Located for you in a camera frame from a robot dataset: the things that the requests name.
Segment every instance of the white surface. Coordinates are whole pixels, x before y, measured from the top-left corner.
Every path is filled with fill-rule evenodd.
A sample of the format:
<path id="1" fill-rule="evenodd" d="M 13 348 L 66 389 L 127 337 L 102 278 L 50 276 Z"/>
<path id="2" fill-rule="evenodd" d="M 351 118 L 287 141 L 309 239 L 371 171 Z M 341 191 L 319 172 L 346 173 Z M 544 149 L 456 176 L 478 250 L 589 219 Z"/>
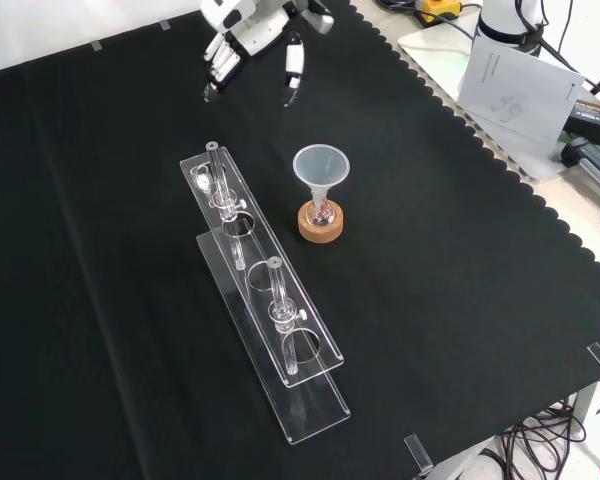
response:
<path id="1" fill-rule="evenodd" d="M 538 141 L 538 154 L 546 156 L 560 136 L 583 81 L 577 73 L 476 37 L 458 105 Z"/>
<path id="2" fill-rule="evenodd" d="M 0 0 L 0 70 L 198 10 L 199 0 Z"/>

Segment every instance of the glass test tube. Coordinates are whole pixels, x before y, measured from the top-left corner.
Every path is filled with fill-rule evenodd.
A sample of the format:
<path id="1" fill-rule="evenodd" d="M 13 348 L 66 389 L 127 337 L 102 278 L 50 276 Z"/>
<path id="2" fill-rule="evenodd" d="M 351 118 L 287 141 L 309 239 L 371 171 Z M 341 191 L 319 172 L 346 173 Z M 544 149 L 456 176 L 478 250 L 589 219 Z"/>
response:
<path id="1" fill-rule="evenodd" d="M 291 311 L 290 304 L 287 300 L 287 290 L 282 274 L 282 259 L 280 257 L 271 257 L 267 261 L 267 267 L 269 268 L 271 290 L 273 291 L 273 313 L 277 319 L 282 320 L 281 322 L 276 323 L 276 330 L 280 333 L 285 367 L 289 375 L 295 375 L 298 373 L 296 347 L 292 333 L 295 315 Z"/>

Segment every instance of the glass tube holder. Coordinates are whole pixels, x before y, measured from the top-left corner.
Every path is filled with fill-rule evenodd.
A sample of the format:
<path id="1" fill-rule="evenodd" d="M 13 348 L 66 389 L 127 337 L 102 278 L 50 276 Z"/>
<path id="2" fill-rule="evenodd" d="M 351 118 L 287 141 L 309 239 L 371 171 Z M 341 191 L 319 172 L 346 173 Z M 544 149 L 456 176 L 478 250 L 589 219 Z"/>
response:
<path id="1" fill-rule="evenodd" d="M 350 416 L 329 371 L 344 361 L 226 148 L 183 160 L 210 231 L 198 245 L 289 443 Z"/>

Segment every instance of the black tablecloth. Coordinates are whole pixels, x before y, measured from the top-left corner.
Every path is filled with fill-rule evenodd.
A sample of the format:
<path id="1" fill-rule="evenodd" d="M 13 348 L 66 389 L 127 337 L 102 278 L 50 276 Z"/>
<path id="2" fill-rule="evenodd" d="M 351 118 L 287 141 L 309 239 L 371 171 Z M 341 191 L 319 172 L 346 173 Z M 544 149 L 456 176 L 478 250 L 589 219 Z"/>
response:
<path id="1" fill-rule="evenodd" d="M 198 14 L 0 72 L 0 478 L 401 479 L 600 378 L 600 264 L 332 2 L 300 97 L 284 45 L 202 100 Z M 178 162 L 229 148 L 345 357 L 352 411 L 281 436 L 195 237 Z M 337 242 L 297 233 L 291 160 L 328 143 Z"/>

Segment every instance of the test tube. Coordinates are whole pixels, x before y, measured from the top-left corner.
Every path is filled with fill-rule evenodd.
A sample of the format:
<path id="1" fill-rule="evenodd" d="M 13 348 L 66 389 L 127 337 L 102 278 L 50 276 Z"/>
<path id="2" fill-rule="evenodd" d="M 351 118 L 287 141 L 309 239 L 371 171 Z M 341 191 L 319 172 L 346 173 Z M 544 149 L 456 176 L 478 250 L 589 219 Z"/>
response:
<path id="1" fill-rule="evenodd" d="M 282 259 L 280 257 L 271 257 L 267 261 L 267 267 L 269 267 L 269 276 L 271 277 L 274 312 L 282 319 L 289 309 L 287 290 L 284 285 L 284 277 L 282 276 Z"/>
<path id="2" fill-rule="evenodd" d="M 207 156 L 211 164 L 211 174 L 216 184 L 216 192 L 213 194 L 213 201 L 220 211 L 220 218 L 225 222 L 233 221 L 236 218 L 235 193 L 233 198 L 232 191 L 227 186 L 227 178 L 224 174 L 224 168 L 218 155 L 218 143 L 207 143 Z"/>
<path id="3" fill-rule="evenodd" d="M 231 253 L 233 254 L 233 261 L 236 263 L 236 270 L 244 270 L 246 265 L 240 239 L 229 236 L 229 243 L 231 243 Z"/>
<path id="4" fill-rule="evenodd" d="M 271 290 L 273 292 L 273 315 L 277 320 L 276 330 L 280 333 L 285 368 L 289 375 L 295 375 L 298 373 L 296 347 L 293 340 L 295 312 L 287 299 L 287 290 L 282 274 L 282 259 L 280 257 L 271 257 L 267 261 L 267 267 L 269 268 Z"/>

